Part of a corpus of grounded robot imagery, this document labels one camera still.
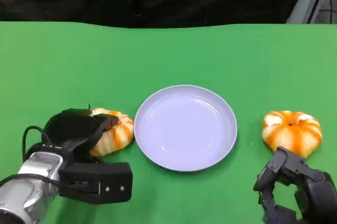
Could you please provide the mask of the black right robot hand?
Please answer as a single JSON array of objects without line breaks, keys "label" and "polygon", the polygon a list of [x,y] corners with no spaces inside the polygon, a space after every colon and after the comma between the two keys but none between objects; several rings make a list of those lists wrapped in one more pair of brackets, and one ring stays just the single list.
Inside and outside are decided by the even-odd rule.
[{"label": "black right robot hand", "polygon": [[[294,184],[296,203],[302,214],[275,204],[275,183]],[[258,175],[253,187],[264,209],[264,223],[336,223],[336,187],[327,172],[310,168],[305,159],[284,147],[277,147],[273,158]]]}]

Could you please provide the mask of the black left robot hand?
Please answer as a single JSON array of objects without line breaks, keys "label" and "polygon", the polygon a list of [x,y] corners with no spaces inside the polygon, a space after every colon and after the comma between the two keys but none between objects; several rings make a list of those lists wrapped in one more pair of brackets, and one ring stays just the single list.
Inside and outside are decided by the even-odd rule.
[{"label": "black left robot hand", "polygon": [[67,109],[52,116],[44,126],[41,142],[73,154],[77,162],[100,163],[90,151],[103,136],[117,125],[119,118],[109,114],[94,114],[90,109]]}]

